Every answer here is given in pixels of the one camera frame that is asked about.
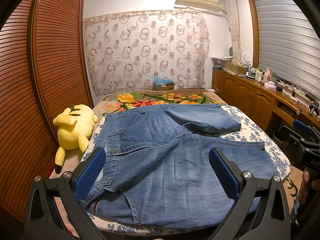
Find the person's right hand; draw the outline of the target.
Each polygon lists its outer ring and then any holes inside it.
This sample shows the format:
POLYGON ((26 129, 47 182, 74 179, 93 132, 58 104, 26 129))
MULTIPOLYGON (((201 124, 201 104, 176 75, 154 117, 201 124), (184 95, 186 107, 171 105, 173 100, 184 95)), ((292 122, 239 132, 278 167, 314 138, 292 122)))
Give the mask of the person's right hand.
POLYGON ((303 174, 302 174, 302 182, 300 185, 299 193, 297 199, 299 200, 300 204, 304 204, 306 198, 308 196, 309 187, 311 186, 314 190, 318 189, 318 180, 313 180, 312 176, 309 172, 309 169, 306 167, 303 174))

